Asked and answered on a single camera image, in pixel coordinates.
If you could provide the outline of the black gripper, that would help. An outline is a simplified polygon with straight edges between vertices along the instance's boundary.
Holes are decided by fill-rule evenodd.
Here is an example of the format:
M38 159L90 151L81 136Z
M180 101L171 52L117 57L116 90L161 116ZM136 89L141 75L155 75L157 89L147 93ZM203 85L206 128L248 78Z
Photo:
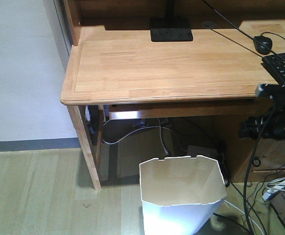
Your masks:
M285 108L263 116L249 117L239 125L238 136L241 139L285 140Z

